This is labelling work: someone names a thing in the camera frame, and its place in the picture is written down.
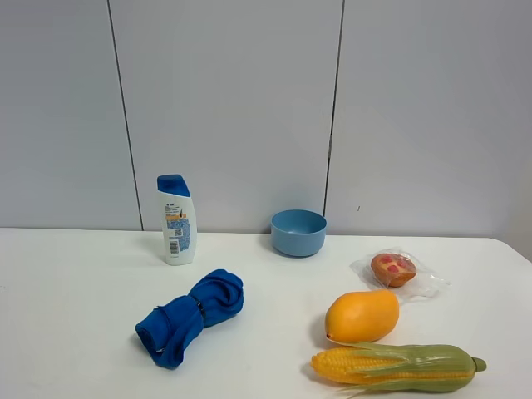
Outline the yellow orange mango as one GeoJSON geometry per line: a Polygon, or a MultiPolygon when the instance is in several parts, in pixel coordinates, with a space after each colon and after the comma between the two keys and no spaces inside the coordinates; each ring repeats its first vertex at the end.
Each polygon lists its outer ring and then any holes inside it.
{"type": "Polygon", "coordinates": [[[345,293],[326,312],[325,334],[334,342],[375,342],[393,331],[399,316],[390,290],[345,293]]]}

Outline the black band on cloth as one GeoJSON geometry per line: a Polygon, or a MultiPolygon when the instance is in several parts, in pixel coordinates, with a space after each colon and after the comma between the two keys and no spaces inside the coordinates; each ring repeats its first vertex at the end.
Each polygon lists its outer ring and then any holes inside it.
{"type": "Polygon", "coordinates": [[[199,309],[200,315],[201,315],[203,321],[205,321],[206,312],[205,312],[205,309],[204,309],[204,306],[203,306],[202,302],[197,297],[195,297],[195,296],[193,296],[191,294],[189,294],[188,296],[195,301],[195,304],[196,304],[197,308],[199,309]]]}

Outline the yellow corn cob with husk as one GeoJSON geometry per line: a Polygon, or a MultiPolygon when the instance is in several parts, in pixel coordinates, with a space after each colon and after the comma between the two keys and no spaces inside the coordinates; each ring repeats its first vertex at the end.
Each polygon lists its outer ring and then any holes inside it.
{"type": "Polygon", "coordinates": [[[484,360],[451,345],[369,342],[319,352],[310,366],[328,381],[375,392],[454,392],[487,369],[484,360]]]}

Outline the blue rolled cloth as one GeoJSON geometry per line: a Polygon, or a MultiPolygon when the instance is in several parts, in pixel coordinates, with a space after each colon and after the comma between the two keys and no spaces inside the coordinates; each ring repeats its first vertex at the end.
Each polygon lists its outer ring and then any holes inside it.
{"type": "Polygon", "coordinates": [[[217,269],[204,276],[188,294],[154,308],[135,326],[135,332],[155,365],[176,369],[185,349],[205,328],[236,316],[244,306],[244,283],[235,274],[217,269]],[[203,321],[195,301],[203,304],[203,321]]]}

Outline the light blue plastic bowl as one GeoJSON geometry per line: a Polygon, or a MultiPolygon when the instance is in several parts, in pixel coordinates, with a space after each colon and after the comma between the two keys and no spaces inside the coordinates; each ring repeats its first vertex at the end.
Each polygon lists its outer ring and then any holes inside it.
{"type": "Polygon", "coordinates": [[[287,209],[271,219],[271,244],[291,257],[313,256],[324,244],[327,226],[326,219],[311,210],[287,209]]]}

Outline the fruit pastry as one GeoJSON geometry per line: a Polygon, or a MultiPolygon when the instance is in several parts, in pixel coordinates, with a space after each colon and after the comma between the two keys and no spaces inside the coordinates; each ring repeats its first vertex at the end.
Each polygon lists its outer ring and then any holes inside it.
{"type": "Polygon", "coordinates": [[[401,303],[426,301],[447,290],[451,283],[401,249],[384,249],[350,264],[370,290],[391,290],[401,303]]]}

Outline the white blue shampoo bottle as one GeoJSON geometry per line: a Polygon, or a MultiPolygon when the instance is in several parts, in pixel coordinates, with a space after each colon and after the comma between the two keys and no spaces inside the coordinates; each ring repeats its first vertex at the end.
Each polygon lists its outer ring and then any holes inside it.
{"type": "Polygon", "coordinates": [[[157,189],[166,263],[172,266],[190,264],[195,257],[197,223],[189,188],[185,179],[175,174],[160,175],[157,189]]]}

